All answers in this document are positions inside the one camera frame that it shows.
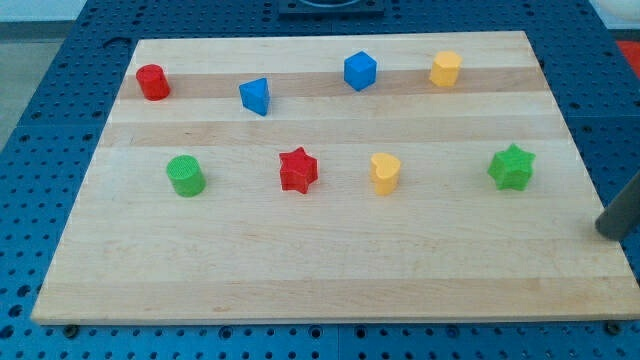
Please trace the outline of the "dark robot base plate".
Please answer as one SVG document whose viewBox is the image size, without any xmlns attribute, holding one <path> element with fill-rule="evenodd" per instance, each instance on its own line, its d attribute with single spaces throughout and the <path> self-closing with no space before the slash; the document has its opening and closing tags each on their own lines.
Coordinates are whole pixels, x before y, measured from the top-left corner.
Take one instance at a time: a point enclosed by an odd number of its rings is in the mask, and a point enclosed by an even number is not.
<svg viewBox="0 0 640 360">
<path fill-rule="evenodd" d="M 281 18 L 383 15 L 385 0 L 276 0 Z"/>
</svg>

